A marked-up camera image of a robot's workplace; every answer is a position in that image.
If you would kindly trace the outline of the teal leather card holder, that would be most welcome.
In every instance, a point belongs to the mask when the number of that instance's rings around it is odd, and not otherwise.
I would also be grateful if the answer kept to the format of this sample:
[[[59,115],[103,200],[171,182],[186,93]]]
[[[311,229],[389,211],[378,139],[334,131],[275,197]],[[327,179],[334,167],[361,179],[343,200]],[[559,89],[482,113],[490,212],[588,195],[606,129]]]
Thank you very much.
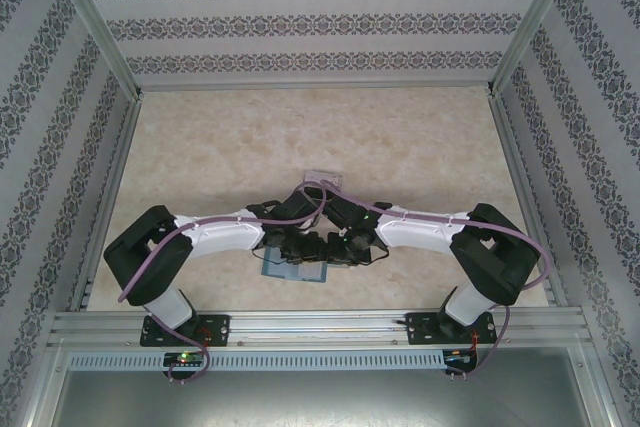
[[[285,261],[277,248],[267,247],[262,256],[261,274],[287,281],[324,283],[327,278],[325,261],[292,264]]]

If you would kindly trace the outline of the aluminium mounting rail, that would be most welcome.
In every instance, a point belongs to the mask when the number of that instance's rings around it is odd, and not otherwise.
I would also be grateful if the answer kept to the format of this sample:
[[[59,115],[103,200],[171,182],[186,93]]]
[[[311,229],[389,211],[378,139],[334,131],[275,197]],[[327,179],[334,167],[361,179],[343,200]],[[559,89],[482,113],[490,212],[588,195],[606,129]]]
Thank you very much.
[[[228,316],[229,350],[409,347],[407,330],[399,324],[405,316],[402,310],[236,311]],[[132,311],[59,313],[45,346],[69,351],[138,350],[144,318]],[[494,321],[497,330],[507,327],[500,342],[504,348],[593,343],[586,318],[575,307],[514,308],[510,315],[495,312]]]

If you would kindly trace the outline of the aluminium frame post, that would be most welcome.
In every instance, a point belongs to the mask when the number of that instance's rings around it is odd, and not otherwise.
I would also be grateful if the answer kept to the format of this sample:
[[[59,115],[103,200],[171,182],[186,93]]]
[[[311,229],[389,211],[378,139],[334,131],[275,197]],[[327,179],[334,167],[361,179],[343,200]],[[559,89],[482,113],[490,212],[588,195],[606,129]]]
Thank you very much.
[[[518,63],[528,48],[529,42],[538,30],[552,4],[553,0],[532,0],[494,76],[488,83],[488,94],[490,97],[496,97],[504,90],[513,71],[517,68]]]
[[[140,97],[141,88],[94,0],[71,0],[71,2],[121,87],[130,98],[137,100]]]

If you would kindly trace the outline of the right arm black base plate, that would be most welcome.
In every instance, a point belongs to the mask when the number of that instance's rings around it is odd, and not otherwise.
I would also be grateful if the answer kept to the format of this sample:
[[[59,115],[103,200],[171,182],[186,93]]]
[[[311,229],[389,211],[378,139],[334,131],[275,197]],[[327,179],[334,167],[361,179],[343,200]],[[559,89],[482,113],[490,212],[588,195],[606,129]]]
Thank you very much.
[[[489,312],[481,314],[470,326],[435,312],[409,312],[398,324],[405,327],[410,345],[489,345],[497,340]]]

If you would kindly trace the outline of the clear acrylic card stand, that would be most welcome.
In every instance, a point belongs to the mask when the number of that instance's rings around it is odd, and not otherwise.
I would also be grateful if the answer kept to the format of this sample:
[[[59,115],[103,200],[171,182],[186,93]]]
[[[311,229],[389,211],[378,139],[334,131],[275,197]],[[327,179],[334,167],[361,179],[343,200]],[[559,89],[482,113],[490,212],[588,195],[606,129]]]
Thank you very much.
[[[343,176],[323,170],[306,170],[303,177],[303,188],[315,189],[329,193],[341,192]]]

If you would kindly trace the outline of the grey metal panel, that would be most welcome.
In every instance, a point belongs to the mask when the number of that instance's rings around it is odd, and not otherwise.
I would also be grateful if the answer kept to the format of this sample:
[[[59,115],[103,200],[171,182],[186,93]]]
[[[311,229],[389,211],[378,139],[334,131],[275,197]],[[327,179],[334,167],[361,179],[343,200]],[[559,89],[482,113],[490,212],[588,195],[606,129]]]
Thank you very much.
[[[73,372],[52,427],[591,427],[566,379],[450,380],[433,371]]]

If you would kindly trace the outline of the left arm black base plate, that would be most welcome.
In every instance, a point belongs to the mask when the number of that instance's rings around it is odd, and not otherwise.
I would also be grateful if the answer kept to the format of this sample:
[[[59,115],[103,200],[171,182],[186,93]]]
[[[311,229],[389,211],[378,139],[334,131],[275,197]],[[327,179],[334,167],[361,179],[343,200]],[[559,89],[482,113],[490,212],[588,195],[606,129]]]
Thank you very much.
[[[176,332],[205,347],[225,347],[230,331],[228,315],[196,314]],[[142,324],[140,335],[142,347],[182,347],[189,343],[168,333],[155,320],[147,316]]]

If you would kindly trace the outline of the aluminium side rail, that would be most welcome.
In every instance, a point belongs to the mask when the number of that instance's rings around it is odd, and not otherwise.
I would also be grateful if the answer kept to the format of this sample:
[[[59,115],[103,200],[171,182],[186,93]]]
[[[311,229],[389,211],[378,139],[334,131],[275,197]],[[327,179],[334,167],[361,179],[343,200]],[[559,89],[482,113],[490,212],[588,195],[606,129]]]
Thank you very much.
[[[516,197],[522,212],[524,224],[530,237],[538,241],[547,251],[551,260],[550,272],[542,284],[549,303],[557,307],[568,307],[561,280],[552,256],[552,249],[547,242],[547,235],[536,207],[533,191],[527,177],[526,165],[516,142],[508,115],[499,97],[489,93],[488,103],[504,151],[509,173],[515,188]]]
[[[91,223],[88,240],[81,252],[79,270],[72,284],[71,295],[64,308],[67,312],[77,312],[83,307],[87,285],[99,267],[143,99],[144,93],[140,92],[128,108],[119,127],[114,150],[110,157],[107,177],[104,179],[101,196],[97,203],[95,219]]]

